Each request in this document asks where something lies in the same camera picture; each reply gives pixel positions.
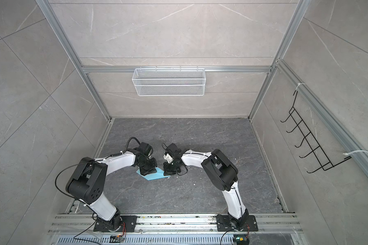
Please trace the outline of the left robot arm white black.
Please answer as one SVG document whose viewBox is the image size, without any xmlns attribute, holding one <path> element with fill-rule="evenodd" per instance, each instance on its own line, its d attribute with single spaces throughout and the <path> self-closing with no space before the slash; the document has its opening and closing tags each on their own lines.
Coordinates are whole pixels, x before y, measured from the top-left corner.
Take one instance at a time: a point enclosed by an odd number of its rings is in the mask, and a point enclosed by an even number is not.
<svg viewBox="0 0 368 245">
<path fill-rule="evenodd" d="M 109 222 L 119 211 L 103 192 L 106 176 L 129 166 L 137 166 L 146 176 L 156 173 L 157 162 L 155 158 L 130 151 L 106 158 L 85 157 L 77 165 L 65 190 L 85 203 L 98 218 Z"/>
</svg>

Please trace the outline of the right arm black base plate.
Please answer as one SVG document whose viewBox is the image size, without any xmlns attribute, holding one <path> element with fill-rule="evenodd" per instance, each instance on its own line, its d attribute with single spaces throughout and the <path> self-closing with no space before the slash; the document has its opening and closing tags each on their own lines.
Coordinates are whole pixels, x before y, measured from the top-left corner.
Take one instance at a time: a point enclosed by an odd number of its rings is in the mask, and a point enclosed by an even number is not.
<svg viewBox="0 0 368 245">
<path fill-rule="evenodd" d="M 247 215 L 240 219 L 235 219 L 229 215 L 218 214 L 216 217 L 217 230 L 219 232 L 226 231 L 249 231 L 249 232 L 257 232 L 259 231 L 256 217 L 254 215 Z"/>
</svg>

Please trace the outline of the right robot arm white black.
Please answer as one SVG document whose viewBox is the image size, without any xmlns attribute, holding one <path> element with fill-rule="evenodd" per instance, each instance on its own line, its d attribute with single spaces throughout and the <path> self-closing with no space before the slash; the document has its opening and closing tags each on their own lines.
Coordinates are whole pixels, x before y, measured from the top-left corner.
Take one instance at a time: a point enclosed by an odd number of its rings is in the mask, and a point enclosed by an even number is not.
<svg viewBox="0 0 368 245">
<path fill-rule="evenodd" d="M 165 150 L 164 174 L 174 175 L 181 172 L 181 167 L 196 166 L 202 168 L 213 185 L 225 198 L 228 206 L 228 217 L 232 225 L 242 226 L 248 218 L 238 188 L 238 169 L 229 158 L 219 149 L 202 153 L 181 149 Z"/>
</svg>

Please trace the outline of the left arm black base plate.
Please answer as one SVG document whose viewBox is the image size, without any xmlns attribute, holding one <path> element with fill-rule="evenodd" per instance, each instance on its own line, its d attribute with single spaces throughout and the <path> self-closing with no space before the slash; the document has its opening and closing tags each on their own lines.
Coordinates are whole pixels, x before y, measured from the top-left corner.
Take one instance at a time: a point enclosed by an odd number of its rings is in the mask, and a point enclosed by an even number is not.
<svg viewBox="0 0 368 245">
<path fill-rule="evenodd" d="M 138 217 L 135 215 L 114 216 L 110 221 L 97 217 L 94 232 L 134 232 Z"/>
</svg>

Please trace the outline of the light blue paper sheet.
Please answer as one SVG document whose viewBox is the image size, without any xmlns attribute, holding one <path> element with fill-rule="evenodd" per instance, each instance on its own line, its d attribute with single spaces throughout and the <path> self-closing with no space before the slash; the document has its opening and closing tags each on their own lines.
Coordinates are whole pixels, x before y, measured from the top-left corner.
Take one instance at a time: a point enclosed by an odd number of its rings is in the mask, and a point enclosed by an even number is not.
<svg viewBox="0 0 368 245">
<path fill-rule="evenodd" d="M 164 171 L 162 169 L 160 169 L 159 167 L 156 168 L 156 173 L 147 174 L 146 176 L 141 175 L 139 169 L 136 171 L 136 173 L 139 174 L 141 177 L 145 178 L 148 181 L 170 177 L 170 176 L 164 176 Z"/>
</svg>

